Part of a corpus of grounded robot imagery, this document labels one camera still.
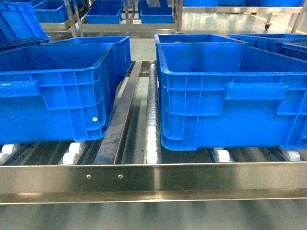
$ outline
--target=crate handle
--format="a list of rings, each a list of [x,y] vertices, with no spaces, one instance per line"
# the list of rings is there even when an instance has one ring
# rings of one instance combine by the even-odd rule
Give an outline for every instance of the crate handle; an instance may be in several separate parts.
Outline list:
[[[282,83],[227,83],[225,100],[284,100],[288,85]]]
[[[39,96],[39,81],[3,81],[0,83],[0,98]]]

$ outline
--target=steel shelf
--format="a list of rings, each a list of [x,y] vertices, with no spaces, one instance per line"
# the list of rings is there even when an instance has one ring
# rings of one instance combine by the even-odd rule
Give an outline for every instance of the steel shelf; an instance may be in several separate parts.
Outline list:
[[[176,152],[158,146],[162,164],[120,164],[135,135],[126,141],[138,81],[150,75],[153,63],[134,63],[106,137],[88,141],[76,165],[57,165],[71,143],[60,141],[25,144],[0,166],[0,204],[307,198],[304,150],[303,161],[287,162],[277,148],[227,149],[235,162],[215,163],[211,149]]]
[[[300,13],[302,7],[183,7],[183,13]]]

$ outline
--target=shelving unit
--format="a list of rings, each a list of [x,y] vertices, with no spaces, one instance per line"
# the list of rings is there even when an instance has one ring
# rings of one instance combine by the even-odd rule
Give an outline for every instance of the shelving unit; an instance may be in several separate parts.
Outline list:
[[[172,24],[140,24],[133,23],[137,13],[136,7],[124,4],[125,23],[123,24],[88,24],[86,21],[86,11],[90,6],[86,1],[85,9],[82,15],[79,15],[78,8],[74,4],[76,14],[72,15],[70,0],[65,0],[65,6],[69,19],[65,23],[41,23],[46,31],[50,32],[71,32],[73,37],[84,33],[138,33],[138,32],[163,32],[163,33],[181,33],[182,15],[184,13],[269,13],[265,29],[268,30],[271,25],[273,13],[297,13],[297,17],[291,33],[295,33],[303,19],[303,12],[307,11],[307,1],[302,7],[184,7],[183,0],[173,0],[174,23]]]
[[[134,93],[152,64],[134,63],[105,138],[87,142],[76,165],[58,165],[69,141],[25,144],[10,156],[0,166],[0,204],[307,198],[307,151],[299,151],[302,161],[290,162],[278,148],[228,149],[234,162],[220,163],[212,149],[186,153],[161,147],[159,119],[157,136],[151,137],[156,153],[145,145],[144,164],[122,165],[124,149],[131,145],[126,140],[135,135],[127,131],[137,113],[131,109]],[[148,95],[158,107],[157,94]],[[150,164],[148,154],[156,154],[159,164]],[[178,154],[199,154],[203,162],[162,163]]]

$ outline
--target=blue plastic crate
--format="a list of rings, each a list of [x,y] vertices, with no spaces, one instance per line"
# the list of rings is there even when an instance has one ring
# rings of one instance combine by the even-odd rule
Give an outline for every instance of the blue plastic crate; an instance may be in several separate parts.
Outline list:
[[[244,6],[246,0],[219,0],[219,6]]]
[[[220,42],[234,42],[245,43],[237,39],[223,37],[216,34],[156,34],[154,36],[156,44],[170,44],[170,43],[220,43]]]
[[[114,66],[113,71],[115,75],[110,76],[113,80],[111,84],[111,94],[115,95],[117,85],[122,81],[131,65],[131,54],[130,54],[130,37],[129,36],[104,36],[104,37],[78,37],[64,41],[58,41],[50,43],[50,45],[80,45],[80,44],[112,44],[111,51],[114,52]]]
[[[0,144],[102,138],[113,104],[110,50],[84,44],[0,53]]]
[[[40,23],[63,23],[68,20],[63,1],[47,0],[33,7]]]
[[[302,6],[304,0],[247,0],[247,6],[294,7]]]
[[[284,43],[282,44],[281,54],[307,61],[307,43],[305,45]]]
[[[219,0],[184,0],[184,6],[217,6]]]
[[[282,43],[307,42],[304,34],[230,34],[232,38],[245,41],[249,46],[280,53]]]
[[[0,3],[0,43],[47,37],[29,5]]]
[[[144,7],[140,18],[142,23],[173,23],[174,12],[171,7]]]
[[[157,45],[162,145],[307,148],[307,62],[238,44]]]
[[[95,1],[87,13],[88,23],[116,24],[121,21],[122,1]]]
[[[142,12],[142,9],[145,8],[145,7],[148,7],[147,1],[146,0],[140,0],[139,3],[138,3],[139,17],[140,17],[140,14]]]

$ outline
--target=roller conveyor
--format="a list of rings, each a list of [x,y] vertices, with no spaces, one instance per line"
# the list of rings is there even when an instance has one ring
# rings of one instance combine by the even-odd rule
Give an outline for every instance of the roller conveyor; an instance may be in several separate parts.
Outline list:
[[[144,164],[133,154],[138,81],[149,79]],[[169,151],[160,144],[154,61],[135,62],[118,91],[104,139],[2,146],[0,203],[87,203],[307,197],[305,150]]]

